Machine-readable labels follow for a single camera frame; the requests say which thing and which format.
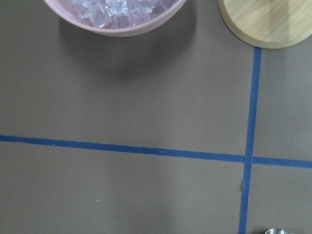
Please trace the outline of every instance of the gray surface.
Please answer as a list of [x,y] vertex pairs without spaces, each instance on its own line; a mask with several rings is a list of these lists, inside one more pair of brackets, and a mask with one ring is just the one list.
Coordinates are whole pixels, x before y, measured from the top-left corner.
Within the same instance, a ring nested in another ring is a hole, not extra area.
[[311,169],[254,165],[247,234],[263,234],[270,228],[310,234],[311,197]]
[[312,37],[263,50],[254,155],[312,160]]
[[79,29],[43,1],[0,14],[1,134],[244,154],[253,47],[217,1],[189,0],[132,38]]
[[4,142],[0,155],[3,234],[238,229],[241,163]]

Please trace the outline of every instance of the bowl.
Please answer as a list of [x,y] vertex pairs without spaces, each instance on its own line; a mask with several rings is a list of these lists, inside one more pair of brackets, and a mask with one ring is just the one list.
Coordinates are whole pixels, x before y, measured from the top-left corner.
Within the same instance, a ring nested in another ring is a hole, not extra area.
[[159,27],[175,14],[182,7],[182,5],[185,3],[186,0],[178,0],[168,10],[166,10],[165,12],[163,12],[156,18],[151,19],[148,22],[142,23],[137,26],[120,29],[102,29],[93,27],[92,25],[88,24],[88,22],[85,22],[78,18],[73,7],[67,2],[67,0],[44,0],[44,1],[55,13],[57,13],[63,19],[80,28],[107,36],[129,37],[143,34]]

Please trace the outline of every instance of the blue tape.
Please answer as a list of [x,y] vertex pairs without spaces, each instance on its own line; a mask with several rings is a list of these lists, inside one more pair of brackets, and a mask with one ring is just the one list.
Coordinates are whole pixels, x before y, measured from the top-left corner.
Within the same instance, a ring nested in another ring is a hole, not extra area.
[[272,166],[312,168],[312,161],[279,159],[271,157],[253,157],[253,163]]
[[194,151],[184,151],[184,150],[169,150],[169,149],[147,148],[147,147],[137,147],[137,146],[88,143],[88,142],[80,142],[80,141],[53,140],[53,139],[28,138],[28,137],[5,136],[5,135],[0,135],[0,141],[22,142],[26,144],[35,144],[35,145],[49,145],[49,146],[59,146],[59,147],[68,147],[68,148],[115,151],[115,152],[135,153],[135,154],[198,158],[198,159],[241,162],[241,163],[244,162],[244,156],[240,156],[240,155],[227,155],[227,154],[215,154],[215,153],[194,152]]
[[254,54],[253,54],[253,74],[252,74],[252,83],[251,83],[251,91],[250,91],[245,164],[244,164],[244,175],[243,175],[244,190],[242,192],[241,203],[240,203],[240,219],[239,219],[239,226],[238,226],[238,234],[245,234],[246,226],[247,226],[248,200],[249,200],[249,188],[250,188],[252,163],[253,163],[254,129],[255,129],[255,120],[256,120],[256,112],[257,112],[257,102],[258,102],[260,64],[261,64],[261,48],[255,47]]

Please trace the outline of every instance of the wood grain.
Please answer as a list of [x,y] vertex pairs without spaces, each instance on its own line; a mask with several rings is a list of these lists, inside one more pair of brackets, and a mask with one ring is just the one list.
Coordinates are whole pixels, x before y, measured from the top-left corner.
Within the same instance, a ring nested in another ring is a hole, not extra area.
[[262,48],[283,48],[312,34],[312,0],[218,0],[228,28]]

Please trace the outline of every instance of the round wooden board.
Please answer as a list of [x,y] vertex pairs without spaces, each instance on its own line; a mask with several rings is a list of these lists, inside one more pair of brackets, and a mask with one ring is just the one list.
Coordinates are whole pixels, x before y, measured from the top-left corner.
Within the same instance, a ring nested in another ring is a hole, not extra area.
[[312,0],[218,0],[228,28],[248,44],[277,49],[312,34]]

